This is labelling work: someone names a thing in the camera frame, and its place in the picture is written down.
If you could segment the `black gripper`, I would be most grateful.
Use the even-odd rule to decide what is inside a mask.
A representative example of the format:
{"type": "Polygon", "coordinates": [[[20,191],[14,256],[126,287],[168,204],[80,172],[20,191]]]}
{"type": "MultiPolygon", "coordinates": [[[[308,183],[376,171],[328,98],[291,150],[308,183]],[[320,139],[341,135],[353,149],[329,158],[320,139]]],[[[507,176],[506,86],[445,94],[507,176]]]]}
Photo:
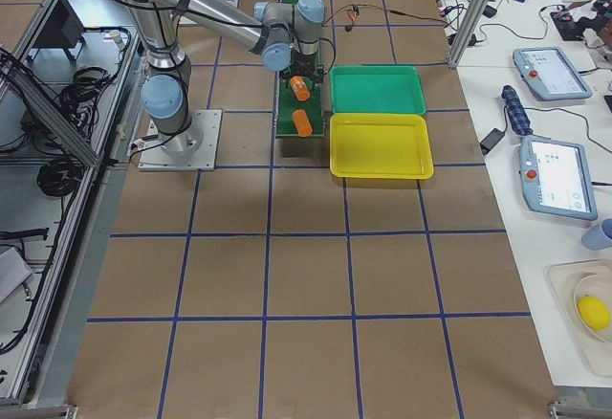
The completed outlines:
{"type": "Polygon", "coordinates": [[[289,82],[293,77],[308,78],[313,85],[320,85],[324,80],[325,70],[319,53],[292,53],[291,63],[286,69],[286,81],[289,82]]]}

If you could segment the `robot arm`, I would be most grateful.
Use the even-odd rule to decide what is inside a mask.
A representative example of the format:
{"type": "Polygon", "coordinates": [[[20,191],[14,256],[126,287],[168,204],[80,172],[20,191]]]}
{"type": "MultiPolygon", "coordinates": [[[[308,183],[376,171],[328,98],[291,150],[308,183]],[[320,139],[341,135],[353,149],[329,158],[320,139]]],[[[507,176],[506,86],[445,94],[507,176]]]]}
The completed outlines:
{"type": "Polygon", "coordinates": [[[213,39],[220,57],[230,62],[245,50],[261,59],[258,68],[228,65],[211,78],[211,102],[237,115],[268,114],[274,136],[290,150],[312,148],[324,137],[321,104],[304,107],[312,133],[300,136],[293,121],[297,99],[289,82],[308,78],[314,88],[323,80],[317,59],[325,6],[322,0],[257,2],[254,13],[232,0],[114,0],[128,9],[152,69],[175,76],[190,56],[213,39]]]}

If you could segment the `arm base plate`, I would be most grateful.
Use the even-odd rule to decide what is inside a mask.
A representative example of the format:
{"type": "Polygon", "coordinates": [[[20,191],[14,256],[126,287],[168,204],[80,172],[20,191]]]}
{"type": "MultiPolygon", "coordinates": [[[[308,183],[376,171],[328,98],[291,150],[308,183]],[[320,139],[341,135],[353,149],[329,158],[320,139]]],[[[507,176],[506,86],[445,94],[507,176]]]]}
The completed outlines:
{"type": "Polygon", "coordinates": [[[160,135],[150,120],[147,133],[154,137],[139,154],[141,171],[212,171],[216,164],[222,111],[190,110],[190,127],[172,138],[160,135]]]}

